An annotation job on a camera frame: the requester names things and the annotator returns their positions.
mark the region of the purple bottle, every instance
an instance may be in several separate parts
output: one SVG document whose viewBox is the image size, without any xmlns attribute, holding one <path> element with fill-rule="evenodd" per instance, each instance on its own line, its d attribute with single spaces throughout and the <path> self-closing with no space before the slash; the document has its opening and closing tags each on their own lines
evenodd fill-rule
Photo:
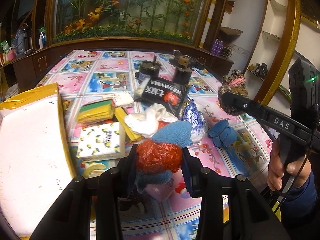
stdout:
<svg viewBox="0 0 320 240">
<path fill-rule="evenodd" d="M 215 54 L 215 53 L 216 53 L 216 50 L 217 50 L 217 48 L 218 48 L 218 45 L 219 45 L 219 40 L 216 39 L 216 40 L 214 41 L 214 43 L 212 44 L 212 47 L 211 47 L 211 50 L 210 50 L 210 52 L 211 52 L 212 54 Z"/>
<path fill-rule="evenodd" d="M 216 50 L 216 55 L 217 56 L 220 56 L 220 53 L 221 53 L 221 51 L 222 51 L 222 49 L 223 49 L 223 42 L 222 41 L 219 41 L 219 44 L 218 44 L 218 47 L 217 47 L 217 50 Z"/>
</svg>

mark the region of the green grass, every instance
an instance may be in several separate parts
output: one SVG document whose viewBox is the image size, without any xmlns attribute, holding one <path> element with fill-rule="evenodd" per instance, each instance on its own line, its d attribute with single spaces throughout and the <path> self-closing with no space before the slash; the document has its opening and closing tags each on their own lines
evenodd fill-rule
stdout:
<svg viewBox="0 0 320 240">
<path fill-rule="evenodd" d="M 113 27 L 91 27 L 84 31 L 72 31 L 69 34 L 64 32 L 59 33 L 54 38 L 54 43 L 71 41 L 84 38 L 95 38 L 95 37 L 114 37 L 114 36 L 124 36 L 124 37 L 140 37 L 140 38 L 153 38 L 166 41 L 175 41 L 184 44 L 192 45 L 191 39 L 178 33 L 163 32 L 161 30 L 136 30 L 131 28 L 124 28 L 120 25 L 115 25 Z"/>
</svg>

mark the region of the blue and white package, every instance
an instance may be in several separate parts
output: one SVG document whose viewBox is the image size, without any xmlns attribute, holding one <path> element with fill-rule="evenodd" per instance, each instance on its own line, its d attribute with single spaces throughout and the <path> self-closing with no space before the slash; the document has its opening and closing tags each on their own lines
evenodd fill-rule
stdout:
<svg viewBox="0 0 320 240">
<path fill-rule="evenodd" d="M 191 140 L 193 143 L 197 143 L 207 134 L 207 122 L 203 114 L 197 109 L 194 100 L 191 98 L 188 99 L 190 99 L 191 103 L 186 106 L 182 121 L 188 121 L 192 124 Z"/>
</svg>

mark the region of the screw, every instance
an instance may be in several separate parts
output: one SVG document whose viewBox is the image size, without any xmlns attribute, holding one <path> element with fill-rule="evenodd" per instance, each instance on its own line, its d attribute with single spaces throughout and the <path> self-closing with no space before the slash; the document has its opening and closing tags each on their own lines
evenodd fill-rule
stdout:
<svg viewBox="0 0 320 240">
<path fill-rule="evenodd" d="M 74 178 L 75 182 L 80 182 L 83 179 L 81 175 L 78 175 Z"/>
<path fill-rule="evenodd" d="M 208 173 L 210 172 L 210 169 L 207 168 L 207 167 L 203 167 L 203 168 L 201 168 L 200 171 L 201 171 L 202 173 L 204 173 L 204 174 L 208 174 Z"/>
<path fill-rule="evenodd" d="M 239 181 L 245 181 L 245 180 L 246 180 L 246 177 L 245 177 L 244 175 L 242 175 L 242 174 L 239 174 L 239 175 L 237 175 L 237 180 L 239 180 Z"/>
<path fill-rule="evenodd" d="M 113 167 L 113 168 L 109 169 L 109 172 L 111 174 L 116 174 L 116 173 L 118 173 L 118 171 L 119 171 L 119 169 L 117 167 Z"/>
</svg>

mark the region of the tablecloth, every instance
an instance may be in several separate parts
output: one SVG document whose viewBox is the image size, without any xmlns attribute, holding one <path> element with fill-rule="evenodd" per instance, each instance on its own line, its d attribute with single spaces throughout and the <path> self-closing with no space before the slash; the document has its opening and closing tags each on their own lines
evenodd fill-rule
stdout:
<svg viewBox="0 0 320 240">
<path fill-rule="evenodd" d="M 60 60 L 38 84 L 42 86 L 57 82 L 59 85 L 70 154 L 78 174 L 82 174 L 85 168 L 85 163 L 76 159 L 81 127 L 76 124 L 75 118 L 80 107 L 108 93 L 129 91 L 133 95 L 139 86 L 135 79 L 139 63 L 143 60 L 153 60 L 155 55 L 162 65 L 159 76 L 171 80 L 175 70 L 169 63 L 172 55 L 142 51 L 74 50 Z M 193 71 L 190 82 L 192 87 L 189 95 L 204 107 L 204 117 L 208 125 L 212 126 L 220 120 L 227 119 L 238 133 L 238 141 L 233 147 L 216 148 L 211 139 L 205 137 L 201 142 L 189 147 L 190 154 L 198 157 L 203 166 L 223 176 L 234 177 L 244 174 L 258 190 L 262 190 L 266 186 L 272 144 L 268 135 L 251 116 L 230 116 L 220 108 L 217 91 L 221 84 L 209 72 Z M 145 107 L 135 102 L 129 111 L 141 112 Z M 108 169 L 115 166 L 116 161 L 104 164 Z M 228 212 L 226 196 L 223 201 L 224 210 Z M 143 206 L 144 214 L 121 213 L 126 240 L 195 239 L 201 207 L 200 198 L 193 199 L 182 194 L 180 190 L 174 190 L 169 199 L 162 203 L 144 195 Z M 95 239 L 94 222 L 91 223 L 90 235 L 91 239 Z"/>
</svg>

